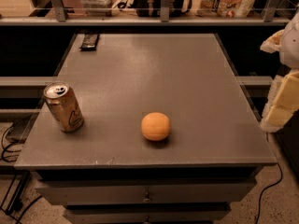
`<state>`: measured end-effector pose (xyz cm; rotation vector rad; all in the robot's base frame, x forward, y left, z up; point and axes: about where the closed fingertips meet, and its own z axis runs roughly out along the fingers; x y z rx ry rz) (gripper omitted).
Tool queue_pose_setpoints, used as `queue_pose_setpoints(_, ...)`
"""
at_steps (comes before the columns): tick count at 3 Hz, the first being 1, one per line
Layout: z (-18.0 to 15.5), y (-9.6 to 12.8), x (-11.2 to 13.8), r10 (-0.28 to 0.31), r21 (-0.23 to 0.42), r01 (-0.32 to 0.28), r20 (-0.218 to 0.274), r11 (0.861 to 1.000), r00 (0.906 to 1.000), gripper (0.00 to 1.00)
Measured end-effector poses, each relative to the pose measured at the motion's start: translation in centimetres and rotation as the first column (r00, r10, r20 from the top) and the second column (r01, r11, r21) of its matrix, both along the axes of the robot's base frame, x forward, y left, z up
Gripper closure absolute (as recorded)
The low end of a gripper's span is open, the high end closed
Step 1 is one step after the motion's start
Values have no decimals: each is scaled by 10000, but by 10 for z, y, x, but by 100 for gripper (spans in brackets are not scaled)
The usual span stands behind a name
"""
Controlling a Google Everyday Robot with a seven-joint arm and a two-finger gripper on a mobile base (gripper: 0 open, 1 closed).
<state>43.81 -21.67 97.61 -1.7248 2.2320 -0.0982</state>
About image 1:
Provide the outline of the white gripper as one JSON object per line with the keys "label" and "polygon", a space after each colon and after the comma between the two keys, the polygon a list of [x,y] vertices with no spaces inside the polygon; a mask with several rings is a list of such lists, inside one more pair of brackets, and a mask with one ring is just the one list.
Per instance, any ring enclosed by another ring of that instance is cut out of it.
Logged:
{"label": "white gripper", "polygon": [[[268,53],[279,52],[280,62],[291,69],[299,69],[299,13],[284,30],[269,36],[260,46]],[[299,71],[286,76],[276,75],[267,96],[260,127],[267,133],[280,130],[299,110]]]}

